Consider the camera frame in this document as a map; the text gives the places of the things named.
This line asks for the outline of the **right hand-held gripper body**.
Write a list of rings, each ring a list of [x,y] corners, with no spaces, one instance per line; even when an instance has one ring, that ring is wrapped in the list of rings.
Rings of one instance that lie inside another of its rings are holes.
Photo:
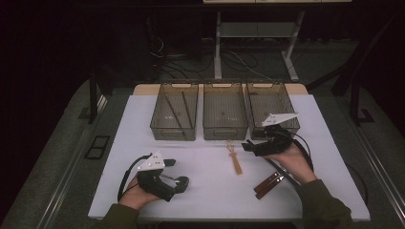
[[[263,122],[266,141],[255,144],[253,153],[255,156],[268,156],[282,153],[292,143],[290,131],[281,127],[281,124],[297,117],[297,113],[270,114]]]

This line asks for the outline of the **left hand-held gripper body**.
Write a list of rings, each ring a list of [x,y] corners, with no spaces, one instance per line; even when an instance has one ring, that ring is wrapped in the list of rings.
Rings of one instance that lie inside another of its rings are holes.
[[[164,183],[160,179],[166,166],[161,152],[154,152],[142,162],[138,168],[138,183],[139,187],[145,192],[153,194],[154,196],[170,201],[175,195],[175,188]]]

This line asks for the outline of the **amber translucent plastic spoon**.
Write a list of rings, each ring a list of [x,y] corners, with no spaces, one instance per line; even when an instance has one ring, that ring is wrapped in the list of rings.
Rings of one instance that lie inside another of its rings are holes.
[[[234,143],[231,139],[226,141],[226,149],[229,151],[229,155],[230,155],[233,165],[234,165],[235,173],[237,175],[241,175],[243,173],[243,170],[242,170],[242,167],[237,158],[237,153],[235,152]]]

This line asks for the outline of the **brown wooden-handled knife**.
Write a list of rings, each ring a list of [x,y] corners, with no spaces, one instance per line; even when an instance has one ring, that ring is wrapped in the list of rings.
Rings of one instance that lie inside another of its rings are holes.
[[[276,187],[284,177],[277,177],[273,179],[272,181],[268,181],[267,183],[261,183],[255,188],[256,195],[255,197],[257,199],[263,198],[267,193],[269,193],[274,187]]]
[[[281,174],[279,172],[273,173],[271,176],[262,181],[254,188],[256,194],[266,194],[274,188],[281,181]]]

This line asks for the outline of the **translucent grey plastic bin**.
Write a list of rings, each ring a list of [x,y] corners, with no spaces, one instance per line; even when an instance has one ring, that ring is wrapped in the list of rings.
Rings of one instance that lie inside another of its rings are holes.
[[[198,83],[162,83],[150,122],[155,140],[194,141],[198,98]]]
[[[293,114],[294,118],[282,121],[280,126],[294,134],[300,129],[297,113],[294,111],[284,83],[247,82],[245,104],[250,137],[254,140],[266,138],[263,122],[271,115]]]
[[[203,138],[244,140],[248,128],[243,86],[238,81],[203,83]]]

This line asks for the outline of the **dark brown chopstick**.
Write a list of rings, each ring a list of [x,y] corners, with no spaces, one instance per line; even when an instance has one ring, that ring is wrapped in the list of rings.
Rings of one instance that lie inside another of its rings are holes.
[[[174,123],[172,124],[173,128],[185,128],[185,109],[180,94],[166,94],[164,96],[164,101],[168,106],[168,111]]]
[[[195,128],[195,123],[194,123],[194,119],[193,119],[193,115],[191,113],[191,109],[188,105],[188,101],[186,98],[186,94],[184,92],[181,92],[181,97],[182,97],[182,101],[185,107],[185,111],[186,111],[186,115],[187,115],[187,119],[188,119],[188,124],[190,128]]]

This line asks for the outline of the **person's left hand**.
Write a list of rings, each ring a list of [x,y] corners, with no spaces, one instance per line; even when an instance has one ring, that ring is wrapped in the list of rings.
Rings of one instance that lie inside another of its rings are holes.
[[[134,177],[118,203],[140,211],[148,203],[156,200],[159,198],[141,189],[138,186],[138,179]]]

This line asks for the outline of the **person's right hand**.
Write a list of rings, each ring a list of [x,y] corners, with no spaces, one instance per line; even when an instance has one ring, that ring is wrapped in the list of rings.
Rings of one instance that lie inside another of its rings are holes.
[[[285,168],[292,177],[301,185],[317,179],[315,173],[310,169],[301,150],[292,143],[280,154],[265,156],[266,159],[277,161]]]

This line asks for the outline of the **white table board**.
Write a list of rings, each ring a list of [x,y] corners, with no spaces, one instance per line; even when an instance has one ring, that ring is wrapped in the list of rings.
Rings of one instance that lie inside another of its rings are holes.
[[[264,159],[235,147],[242,166],[236,175],[232,159],[222,140],[206,141],[198,135],[193,141],[157,141],[150,121],[156,97],[129,97],[110,154],[88,213],[103,218],[117,200],[125,171],[143,155],[161,152],[175,159],[164,170],[170,177],[187,176],[189,186],[170,201],[158,200],[145,206],[140,220],[146,221],[295,221],[302,217],[301,201],[293,185],[282,180],[263,198],[256,198],[254,187],[274,169]],[[330,131],[311,95],[294,95],[291,102],[301,125],[298,134],[308,143],[315,174],[330,193],[344,202],[356,221],[370,219],[370,213],[340,156]]]

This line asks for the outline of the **wooden table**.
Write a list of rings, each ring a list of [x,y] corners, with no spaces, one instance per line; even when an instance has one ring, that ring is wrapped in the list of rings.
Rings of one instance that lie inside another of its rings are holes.
[[[288,83],[286,89],[289,94],[308,94],[303,84]],[[133,95],[156,95],[160,91],[160,84],[139,84],[135,87]]]

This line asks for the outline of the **black upright stand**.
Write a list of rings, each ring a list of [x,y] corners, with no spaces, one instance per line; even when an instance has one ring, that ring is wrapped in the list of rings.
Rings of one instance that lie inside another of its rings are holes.
[[[365,108],[360,108],[360,82],[354,80],[351,88],[351,101],[350,101],[350,118],[356,126],[362,123],[374,123],[374,119]]]
[[[97,84],[96,73],[91,70],[89,73],[89,106],[84,108],[78,117],[79,119],[87,119],[89,124],[92,124],[97,116]]]

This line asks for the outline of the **black slanted stand leg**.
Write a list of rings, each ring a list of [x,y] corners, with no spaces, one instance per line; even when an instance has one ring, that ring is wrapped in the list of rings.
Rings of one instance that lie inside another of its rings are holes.
[[[380,18],[375,17],[374,21],[369,24],[369,30],[359,40],[351,57],[340,67],[309,83],[306,86],[307,91],[312,91],[333,78],[336,78],[331,91],[333,94],[337,95],[344,94],[358,76],[358,72],[384,31],[388,29],[396,17],[397,12],[389,13]]]

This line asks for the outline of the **grey metal stand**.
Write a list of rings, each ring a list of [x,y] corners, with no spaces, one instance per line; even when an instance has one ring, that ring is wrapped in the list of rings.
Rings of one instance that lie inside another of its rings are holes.
[[[222,77],[221,39],[222,38],[288,38],[288,46],[281,55],[291,81],[298,81],[291,55],[298,39],[305,13],[299,11],[294,21],[287,22],[226,22],[220,11],[216,14],[214,75]]]

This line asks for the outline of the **aluminium floor rail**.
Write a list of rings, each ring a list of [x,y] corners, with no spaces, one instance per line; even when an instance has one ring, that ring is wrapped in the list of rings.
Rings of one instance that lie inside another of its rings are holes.
[[[90,142],[97,117],[91,119],[92,104],[73,97],[48,141],[38,166],[43,188],[50,194],[41,210],[35,229],[51,229],[70,190],[84,148]]]
[[[373,148],[371,142],[367,139],[364,131],[355,124],[352,125],[352,129],[362,146],[364,155],[373,169],[376,179],[392,205],[398,219],[402,224],[402,227],[405,229],[405,198],[400,194],[399,190],[395,186],[393,180],[388,174],[388,171],[378,157],[376,150]]]

